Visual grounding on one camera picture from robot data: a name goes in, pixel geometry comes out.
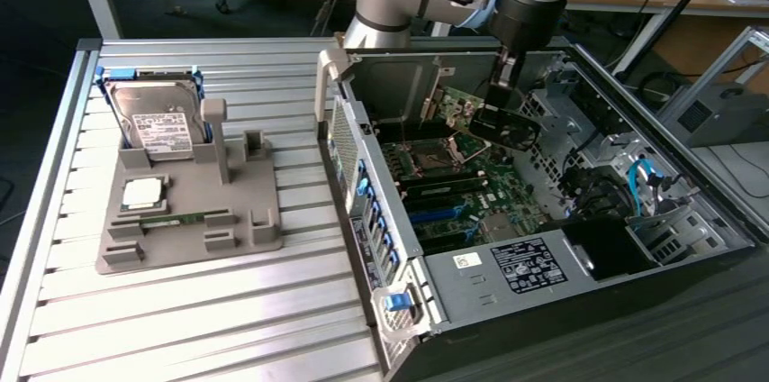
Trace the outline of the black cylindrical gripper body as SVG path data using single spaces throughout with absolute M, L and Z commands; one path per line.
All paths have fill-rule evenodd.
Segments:
M 550 41 L 568 0 L 496 0 L 488 29 L 508 51 L 532 51 Z

